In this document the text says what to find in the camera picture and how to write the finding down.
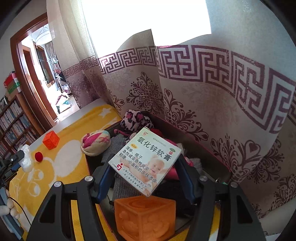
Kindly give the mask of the red pompom ball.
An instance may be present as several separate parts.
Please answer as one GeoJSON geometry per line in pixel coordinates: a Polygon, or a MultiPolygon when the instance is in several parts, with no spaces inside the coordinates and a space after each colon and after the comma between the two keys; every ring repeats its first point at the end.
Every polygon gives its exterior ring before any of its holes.
{"type": "Polygon", "coordinates": [[[37,162],[41,162],[41,161],[43,161],[43,154],[41,153],[41,152],[36,152],[35,153],[35,160],[37,161],[37,162]]]}

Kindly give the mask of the red-orange toy cube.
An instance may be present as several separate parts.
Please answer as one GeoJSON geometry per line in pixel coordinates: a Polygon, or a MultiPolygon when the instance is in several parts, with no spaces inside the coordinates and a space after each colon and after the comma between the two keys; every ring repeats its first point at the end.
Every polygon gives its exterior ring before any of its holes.
{"type": "Polygon", "coordinates": [[[50,131],[45,134],[43,138],[43,144],[48,150],[52,150],[57,147],[60,138],[54,131],[50,131]]]}

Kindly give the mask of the light orange toy cube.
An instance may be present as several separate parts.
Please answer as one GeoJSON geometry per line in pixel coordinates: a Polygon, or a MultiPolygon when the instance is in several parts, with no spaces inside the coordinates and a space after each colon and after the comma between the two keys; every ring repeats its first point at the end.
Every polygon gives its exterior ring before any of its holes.
{"type": "Polygon", "coordinates": [[[155,196],[114,201],[118,233],[125,240],[167,240],[175,234],[176,202],[155,196]]]}

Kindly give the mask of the pink floral cloth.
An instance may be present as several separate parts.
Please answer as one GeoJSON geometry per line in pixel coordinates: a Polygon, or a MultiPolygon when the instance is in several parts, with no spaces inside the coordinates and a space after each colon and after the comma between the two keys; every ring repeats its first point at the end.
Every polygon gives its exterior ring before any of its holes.
{"type": "Polygon", "coordinates": [[[87,156],[98,156],[111,145],[111,137],[106,130],[96,130],[81,138],[81,151],[87,156]]]}

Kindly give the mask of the white ointment box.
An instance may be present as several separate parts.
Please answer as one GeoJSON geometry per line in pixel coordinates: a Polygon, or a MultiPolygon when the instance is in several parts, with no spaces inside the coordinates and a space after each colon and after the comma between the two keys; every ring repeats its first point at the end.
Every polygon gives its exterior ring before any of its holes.
{"type": "Polygon", "coordinates": [[[144,127],[108,164],[132,187],[149,197],[177,161],[181,151],[144,127]]]}

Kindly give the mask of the pink leopard print cloth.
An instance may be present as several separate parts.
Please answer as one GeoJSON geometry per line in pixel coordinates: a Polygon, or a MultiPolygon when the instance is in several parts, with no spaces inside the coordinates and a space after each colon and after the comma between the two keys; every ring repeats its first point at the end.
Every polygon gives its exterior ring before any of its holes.
{"type": "Polygon", "coordinates": [[[137,133],[142,128],[154,128],[151,119],[145,116],[141,111],[129,109],[120,122],[121,130],[118,132],[124,136],[137,133]]]}

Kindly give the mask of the clear plastic bag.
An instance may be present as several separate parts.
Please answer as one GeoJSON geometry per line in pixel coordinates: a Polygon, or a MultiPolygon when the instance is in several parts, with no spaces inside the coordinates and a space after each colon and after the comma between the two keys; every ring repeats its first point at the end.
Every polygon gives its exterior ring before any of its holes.
{"type": "Polygon", "coordinates": [[[18,151],[22,151],[24,154],[24,157],[18,163],[25,173],[30,173],[34,167],[34,160],[31,156],[30,146],[28,144],[20,146],[18,151]]]}

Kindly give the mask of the wooden bookshelf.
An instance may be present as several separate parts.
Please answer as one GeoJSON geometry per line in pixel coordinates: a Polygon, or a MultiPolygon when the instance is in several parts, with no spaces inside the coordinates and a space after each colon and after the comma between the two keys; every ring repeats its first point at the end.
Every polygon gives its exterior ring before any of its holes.
{"type": "Polygon", "coordinates": [[[45,133],[22,93],[11,100],[1,99],[1,158],[14,155],[24,144],[30,145],[45,133]]]}

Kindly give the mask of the yellow white towel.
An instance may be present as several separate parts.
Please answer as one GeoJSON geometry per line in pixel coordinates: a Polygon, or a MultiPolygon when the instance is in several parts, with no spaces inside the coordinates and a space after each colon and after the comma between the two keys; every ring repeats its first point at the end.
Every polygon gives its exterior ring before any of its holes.
{"type": "Polygon", "coordinates": [[[10,195],[17,201],[19,222],[25,232],[29,231],[37,210],[55,181],[73,183],[89,175],[86,157],[80,149],[81,138],[120,120],[112,106],[89,104],[53,127],[60,138],[56,148],[48,150],[43,138],[30,145],[32,154],[43,154],[43,161],[36,162],[30,173],[18,170],[9,185],[10,195]]]}

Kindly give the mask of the stacked gift boxes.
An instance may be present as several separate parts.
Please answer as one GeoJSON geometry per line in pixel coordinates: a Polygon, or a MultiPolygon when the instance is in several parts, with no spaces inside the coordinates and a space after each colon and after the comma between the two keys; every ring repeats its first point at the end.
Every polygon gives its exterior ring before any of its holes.
{"type": "Polygon", "coordinates": [[[18,81],[14,71],[12,71],[5,79],[4,87],[6,89],[6,97],[8,100],[12,100],[18,93],[22,92],[21,83],[18,81]]]}

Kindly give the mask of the patterned purple curtain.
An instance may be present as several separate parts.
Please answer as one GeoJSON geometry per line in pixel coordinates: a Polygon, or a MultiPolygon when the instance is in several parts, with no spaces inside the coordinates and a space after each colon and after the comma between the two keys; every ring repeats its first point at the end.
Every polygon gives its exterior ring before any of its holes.
{"type": "Polygon", "coordinates": [[[261,1],[47,1],[79,107],[145,110],[210,150],[258,217],[295,204],[295,45],[261,1]]]}

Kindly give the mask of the wooden door frame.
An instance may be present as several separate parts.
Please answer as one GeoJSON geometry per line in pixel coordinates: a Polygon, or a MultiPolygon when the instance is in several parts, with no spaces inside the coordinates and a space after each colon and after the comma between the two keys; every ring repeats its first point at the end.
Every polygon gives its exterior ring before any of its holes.
{"type": "Polygon", "coordinates": [[[44,13],[26,24],[10,38],[11,56],[15,73],[21,83],[22,94],[32,113],[33,127],[40,135],[43,135],[56,125],[54,122],[56,115],[49,102],[45,101],[45,93],[38,92],[42,86],[37,77],[31,77],[29,68],[26,65],[25,54],[23,53],[24,51],[28,52],[30,49],[23,46],[21,41],[47,23],[48,16],[44,13]]]}

